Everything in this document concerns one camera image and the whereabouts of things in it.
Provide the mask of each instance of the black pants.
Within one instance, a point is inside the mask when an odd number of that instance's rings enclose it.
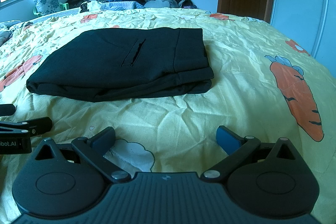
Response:
[[[101,102],[204,93],[213,77],[202,29],[108,28],[83,32],[53,52],[26,86]]]

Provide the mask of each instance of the yellow bedspread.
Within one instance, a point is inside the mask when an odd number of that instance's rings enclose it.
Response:
[[[84,31],[110,27],[202,28],[215,74],[212,88],[205,94],[98,103],[36,95],[26,89],[28,77],[50,53]],[[322,224],[336,222],[336,79],[266,22],[170,8],[52,17],[17,30],[13,40],[0,47],[0,104],[4,103],[13,103],[17,110],[1,117],[3,121],[52,119],[52,131],[32,138],[33,147],[42,137],[70,142],[114,127],[118,140],[106,157],[132,174],[138,170],[200,174],[226,157],[216,143],[219,125],[262,142],[287,137],[320,185],[313,216]],[[28,157],[0,156],[1,224],[20,215],[11,187]]]

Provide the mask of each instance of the yellow carrot-print blanket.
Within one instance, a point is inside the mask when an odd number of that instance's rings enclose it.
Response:
[[[48,55],[84,31],[158,27],[203,29],[215,74],[207,93],[91,103],[26,89],[27,79]],[[312,215],[322,224],[336,222],[336,79],[266,22],[170,8],[52,17],[16,30],[0,47],[0,104],[8,103],[16,112],[2,121],[52,119],[52,131],[33,137],[33,147],[43,137],[70,142],[114,127],[117,141],[106,157],[132,174],[201,174],[227,156],[216,143],[220,125],[262,142],[287,137],[320,185]],[[11,187],[28,157],[0,156],[0,224],[20,215]]]

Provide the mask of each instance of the white pillow with blue flowers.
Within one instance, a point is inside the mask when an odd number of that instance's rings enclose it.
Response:
[[[42,16],[62,11],[58,0],[34,0],[34,3]]]

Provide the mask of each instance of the green plastic chair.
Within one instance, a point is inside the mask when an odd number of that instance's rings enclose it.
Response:
[[[69,4],[68,3],[59,3],[59,6],[61,7],[61,11],[69,10]],[[33,13],[35,16],[42,17],[41,13],[37,11],[36,7],[34,7]]]

